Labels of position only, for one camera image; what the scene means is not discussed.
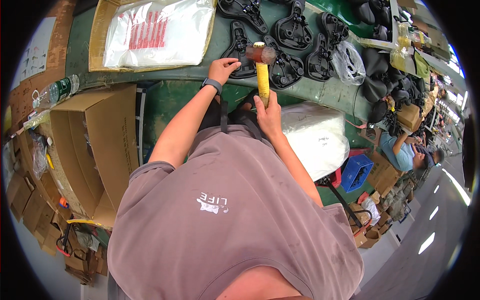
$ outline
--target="red strap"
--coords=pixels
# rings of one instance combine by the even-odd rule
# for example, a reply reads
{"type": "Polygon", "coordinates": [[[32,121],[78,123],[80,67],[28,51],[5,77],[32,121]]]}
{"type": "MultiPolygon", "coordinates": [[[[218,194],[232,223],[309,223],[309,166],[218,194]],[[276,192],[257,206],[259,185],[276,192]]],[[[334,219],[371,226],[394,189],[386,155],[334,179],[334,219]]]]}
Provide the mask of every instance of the red strap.
{"type": "Polygon", "coordinates": [[[355,125],[355,124],[353,124],[352,122],[350,122],[350,121],[349,121],[349,120],[347,120],[347,119],[345,119],[345,121],[347,121],[348,123],[350,123],[350,124],[352,124],[353,126],[357,127],[358,129],[364,129],[364,128],[367,128],[367,124],[366,124],[366,123],[365,123],[365,124],[363,124],[363,125],[360,125],[360,126],[358,126],[358,125],[355,125]]]}

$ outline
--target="black watch strap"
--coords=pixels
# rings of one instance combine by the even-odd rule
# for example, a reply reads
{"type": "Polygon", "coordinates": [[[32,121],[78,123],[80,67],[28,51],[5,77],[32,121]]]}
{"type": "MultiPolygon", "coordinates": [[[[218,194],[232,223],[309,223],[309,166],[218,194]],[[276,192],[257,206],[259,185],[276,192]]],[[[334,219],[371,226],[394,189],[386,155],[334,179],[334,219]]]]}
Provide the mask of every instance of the black watch strap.
{"type": "Polygon", "coordinates": [[[210,79],[210,78],[205,78],[204,82],[202,83],[202,86],[200,86],[200,89],[202,89],[207,84],[212,85],[216,89],[216,94],[217,95],[222,94],[222,85],[220,84],[220,82],[218,82],[217,80],[210,79]]]}

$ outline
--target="white plastic bag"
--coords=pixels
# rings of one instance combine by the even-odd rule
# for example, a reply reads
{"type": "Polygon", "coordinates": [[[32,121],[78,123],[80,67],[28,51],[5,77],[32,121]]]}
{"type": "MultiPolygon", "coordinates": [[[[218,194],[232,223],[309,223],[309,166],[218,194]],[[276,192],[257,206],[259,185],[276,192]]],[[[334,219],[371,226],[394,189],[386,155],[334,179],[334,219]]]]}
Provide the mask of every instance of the white plastic bag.
{"type": "Polygon", "coordinates": [[[108,27],[103,66],[198,65],[208,47],[213,1],[156,0],[119,6],[108,27]]]}
{"type": "Polygon", "coordinates": [[[370,197],[367,197],[361,204],[363,209],[366,209],[372,213],[372,222],[370,225],[375,226],[380,220],[380,214],[378,213],[377,206],[373,203],[373,200],[370,197]]]}
{"type": "Polygon", "coordinates": [[[366,71],[363,60],[355,47],[341,41],[332,54],[332,63],[340,80],[347,85],[361,85],[366,71]]]}
{"type": "Polygon", "coordinates": [[[282,131],[313,181],[334,172],[348,158],[341,111],[308,101],[283,107],[282,131]]]}

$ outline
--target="hand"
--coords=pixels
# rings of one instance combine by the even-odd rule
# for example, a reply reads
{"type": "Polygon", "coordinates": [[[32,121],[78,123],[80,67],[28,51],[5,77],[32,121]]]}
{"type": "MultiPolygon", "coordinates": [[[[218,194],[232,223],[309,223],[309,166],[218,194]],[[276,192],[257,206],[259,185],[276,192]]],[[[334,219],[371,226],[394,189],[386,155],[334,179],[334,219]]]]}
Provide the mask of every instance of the hand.
{"type": "Polygon", "coordinates": [[[282,135],[282,108],[276,101],[276,93],[270,90],[268,107],[266,109],[259,96],[253,96],[253,99],[255,100],[255,106],[257,107],[257,120],[258,125],[260,125],[260,129],[262,129],[262,131],[270,140],[282,135]]]}
{"type": "Polygon", "coordinates": [[[214,60],[208,69],[208,78],[216,80],[221,85],[224,85],[230,74],[240,66],[241,62],[234,58],[214,60]]]}

